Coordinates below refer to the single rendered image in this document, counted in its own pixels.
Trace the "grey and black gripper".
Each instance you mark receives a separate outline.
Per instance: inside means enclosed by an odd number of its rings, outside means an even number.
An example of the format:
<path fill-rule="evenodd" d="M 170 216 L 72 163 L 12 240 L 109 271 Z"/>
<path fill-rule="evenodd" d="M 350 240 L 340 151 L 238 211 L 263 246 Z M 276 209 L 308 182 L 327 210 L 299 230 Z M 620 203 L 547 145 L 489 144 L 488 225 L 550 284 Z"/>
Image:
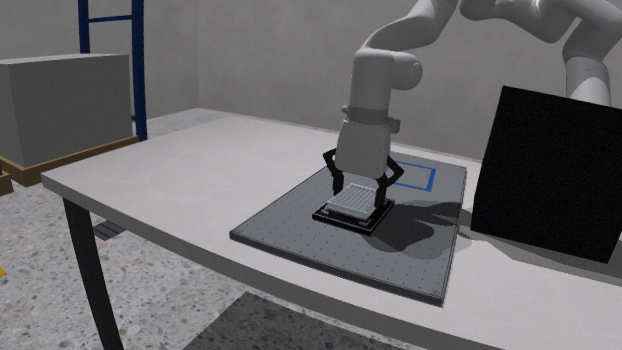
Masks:
<path fill-rule="evenodd" d="M 334 155 L 335 161 L 332 158 Z M 390 126 L 387 123 L 368 125 L 344 119 L 337 147 L 323 153 L 323 157 L 334 177 L 333 196 L 343 190 L 343 171 L 373 178 L 379 185 L 374 203 L 376 208 L 384 203 L 387 187 L 394 184 L 404 173 L 390 157 Z M 394 172 L 390 178 L 385 174 L 388 167 Z"/>

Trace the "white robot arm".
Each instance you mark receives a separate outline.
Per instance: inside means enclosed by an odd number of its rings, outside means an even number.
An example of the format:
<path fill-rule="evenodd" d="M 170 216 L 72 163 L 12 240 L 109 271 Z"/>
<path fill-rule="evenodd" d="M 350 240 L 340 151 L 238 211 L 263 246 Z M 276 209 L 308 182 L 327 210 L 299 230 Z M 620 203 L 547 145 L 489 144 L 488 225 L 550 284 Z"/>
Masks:
<path fill-rule="evenodd" d="M 406 17 L 380 28 L 365 41 L 354 55 L 350 100 L 342 107 L 350 121 L 387 123 L 390 133 L 399 132 L 401 120 L 388 117 L 391 89 L 413 89 L 423 73 L 417 57 L 399 51 L 434 43 L 457 3 L 418 0 Z M 550 44 L 560 40 L 576 17 L 583 19 L 562 50 L 566 98 L 611 107 L 609 71 L 602 61 L 622 38 L 622 11 L 608 1 L 460 0 L 459 10 L 473 21 L 508 20 Z"/>

